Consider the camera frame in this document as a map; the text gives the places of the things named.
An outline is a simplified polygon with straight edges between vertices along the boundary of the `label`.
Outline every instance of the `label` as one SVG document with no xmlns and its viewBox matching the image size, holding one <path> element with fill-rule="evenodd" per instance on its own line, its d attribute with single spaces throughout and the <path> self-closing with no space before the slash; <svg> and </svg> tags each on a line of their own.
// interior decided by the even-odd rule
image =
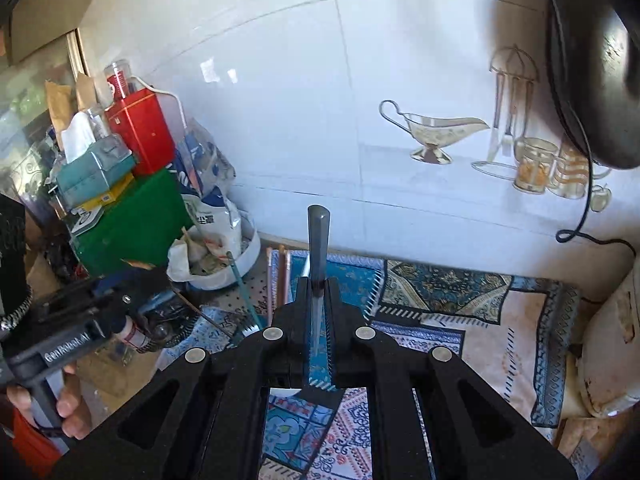
<svg viewBox="0 0 640 480">
<path fill-rule="evenodd" d="M 122 70 L 116 70 L 107 78 L 107 82 L 116 101 L 120 101 L 129 95 L 129 86 Z"/>
<path fill-rule="evenodd" d="M 133 346 L 133 348 L 142 348 L 149 344 L 151 339 L 141 332 L 135 323 L 131 326 L 131 330 L 126 337 L 120 339 L 123 343 Z"/>
<path fill-rule="evenodd" d="M 91 341 L 87 332 L 82 332 L 79 336 L 73 338 L 71 341 L 67 341 L 66 343 L 62 343 L 58 345 L 56 349 L 51 352 L 46 352 L 44 354 L 44 360 L 47 363 L 52 363 L 53 361 L 57 361 L 58 359 L 63 358 L 70 352 L 73 352 L 75 349 L 81 347 L 83 344 Z"/>
</svg>

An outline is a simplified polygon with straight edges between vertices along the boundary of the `black cable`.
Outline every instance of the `black cable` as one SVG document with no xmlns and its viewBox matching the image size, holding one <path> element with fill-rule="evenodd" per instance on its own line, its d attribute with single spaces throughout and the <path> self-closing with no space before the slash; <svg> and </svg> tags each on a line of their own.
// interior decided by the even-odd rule
<svg viewBox="0 0 640 480">
<path fill-rule="evenodd" d="M 566 116 L 564 114 L 564 110 L 562 110 L 562 103 L 560 101 L 558 89 L 556 88 L 556 78 L 553 74 L 553 68 L 551 65 L 552 63 L 551 35 L 553 32 L 552 25 L 555 25 L 557 37 L 558 37 L 558 47 L 560 50 L 560 60 L 559 60 L 560 83 L 563 86 L 563 94 L 566 96 L 566 106 L 571 112 L 571 115 L 574 117 L 575 122 L 578 124 L 578 128 L 580 129 L 580 134 L 582 135 L 582 140 L 584 141 L 584 150 L 581 150 L 581 151 L 585 152 L 584 155 L 586 156 L 587 165 L 588 165 L 588 186 L 587 186 L 587 194 L 586 194 L 587 200 L 584 205 L 584 211 L 582 212 L 582 217 L 580 218 L 580 221 L 578 222 L 578 225 L 575 227 L 575 229 L 572 229 L 572 230 L 560 229 L 556 233 L 556 241 L 559 244 L 565 244 L 573 240 L 575 237 L 580 237 L 580 238 L 589 240 L 591 242 L 594 242 L 595 244 L 598 244 L 598 245 L 623 244 L 623 245 L 626 245 L 629 249 L 631 249 L 632 253 L 634 254 L 634 257 L 636 257 L 636 249 L 633 247 L 631 243 L 627 242 L 626 240 L 623 240 L 622 238 L 611 238 L 609 240 L 599 240 L 598 238 L 588 235 L 587 233 L 581 232 L 582 228 L 584 227 L 584 223 L 587 220 L 587 216 L 589 214 L 591 192 L 593 190 L 593 153 L 591 153 L 591 145 L 589 144 L 589 139 L 587 138 L 587 132 L 584 129 L 584 125 L 582 124 L 580 117 L 578 117 L 578 114 L 576 113 L 574 107 L 572 106 L 568 93 L 566 91 L 568 88 L 568 63 L 566 59 L 566 43 L 564 42 L 564 31 L 562 30 L 562 22 L 560 20 L 560 9 L 558 8 L 558 3 L 556 2 L 556 0 L 548 0 L 548 1 L 549 1 L 550 12 L 549 12 L 549 22 L 546 30 L 546 34 L 547 34 L 546 70 L 547 70 L 547 77 L 549 79 L 549 86 L 551 88 L 551 95 L 554 101 L 554 107 L 556 108 L 556 113 L 558 114 L 562 127 L 564 128 L 567 136 L 574 142 L 574 145 L 578 149 L 580 149 L 580 146 L 578 145 L 578 143 L 575 142 L 574 136 L 572 136 L 571 129 L 569 128 L 569 124 L 567 123 Z"/>
</svg>

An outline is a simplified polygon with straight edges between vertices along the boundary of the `black sleeve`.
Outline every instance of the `black sleeve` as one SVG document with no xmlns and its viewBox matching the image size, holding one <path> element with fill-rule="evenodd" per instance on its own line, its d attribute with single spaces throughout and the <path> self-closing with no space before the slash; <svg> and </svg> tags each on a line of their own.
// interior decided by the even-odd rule
<svg viewBox="0 0 640 480">
<path fill-rule="evenodd" d="M 36 480 L 33 472 L 11 445 L 11 440 L 0 428 L 0 478 L 2 480 Z"/>
</svg>

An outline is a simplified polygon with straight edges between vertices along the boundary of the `red tin can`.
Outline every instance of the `red tin can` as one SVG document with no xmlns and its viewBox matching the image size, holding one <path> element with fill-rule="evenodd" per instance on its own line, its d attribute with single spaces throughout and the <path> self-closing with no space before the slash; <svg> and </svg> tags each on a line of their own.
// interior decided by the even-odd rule
<svg viewBox="0 0 640 480">
<path fill-rule="evenodd" d="M 111 131 L 136 155 L 135 176 L 153 174 L 174 160 L 174 140 L 151 90 L 143 88 L 116 101 L 106 115 Z"/>
</svg>

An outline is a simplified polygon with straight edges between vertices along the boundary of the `teal tissue box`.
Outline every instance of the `teal tissue box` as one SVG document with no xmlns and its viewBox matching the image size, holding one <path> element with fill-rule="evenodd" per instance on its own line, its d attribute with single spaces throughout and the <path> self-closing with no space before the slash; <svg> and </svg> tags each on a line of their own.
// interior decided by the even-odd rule
<svg viewBox="0 0 640 480">
<path fill-rule="evenodd" d="M 60 169 L 58 191 L 69 207 L 107 192 L 136 165 L 119 135 L 96 140 L 81 156 Z"/>
</svg>

